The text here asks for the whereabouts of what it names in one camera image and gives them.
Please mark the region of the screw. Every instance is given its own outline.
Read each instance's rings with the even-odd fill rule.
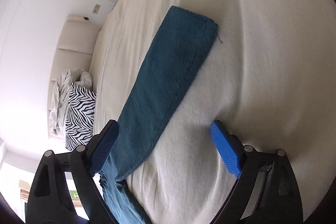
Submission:
[[[48,150],[48,151],[45,151],[45,152],[44,152],[44,155],[45,155],[46,157],[49,157],[49,156],[51,156],[52,153],[53,153],[53,152],[52,152],[51,150]]]
[[[78,152],[82,152],[82,151],[85,150],[85,146],[84,146],[84,145],[77,146],[76,150],[77,150]]]
[[[280,157],[283,157],[284,155],[286,155],[286,153],[284,152],[284,150],[278,150],[278,155],[280,156]]]
[[[253,151],[253,147],[252,147],[251,145],[245,145],[245,146],[244,146],[244,150],[245,150],[246,152],[252,152],[252,151]]]

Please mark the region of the upholstered headboard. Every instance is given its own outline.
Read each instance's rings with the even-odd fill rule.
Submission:
[[[67,69],[81,68],[89,71],[93,50],[100,30],[100,26],[93,25],[88,20],[85,20],[84,17],[79,16],[67,17],[64,23],[56,47],[49,79],[47,104],[49,138],[54,138],[49,132],[49,115],[56,78],[61,72]]]

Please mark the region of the zebra print pillow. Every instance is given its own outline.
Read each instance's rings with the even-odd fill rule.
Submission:
[[[74,150],[78,145],[86,145],[93,135],[96,94],[87,88],[71,85],[68,114],[66,120],[67,150]]]

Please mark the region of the teal towel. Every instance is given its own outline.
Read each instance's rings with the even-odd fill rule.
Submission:
[[[152,152],[214,43],[218,25],[170,7],[118,120],[120,134],[101,172],[104,200],[124,223],[151,223],[125,179]]]

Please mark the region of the crumpled bedding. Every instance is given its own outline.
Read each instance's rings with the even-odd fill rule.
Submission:
[[[244,144],[286,151],[307,218],[336,173],[334,0],[120,0],[92,58],[94,134],[118,120],[172,5],[212,18],[218,38],[130,191],[155,224],[210,223],[235,181],[209,136],[219,119]]]
[[[80,68],[66,70],[57,77],[52,91],[49,130],[50,134],[61,142],[65,142],[66,139],[66,116],[72,83],[91,91],[93,87],[91,74]]]

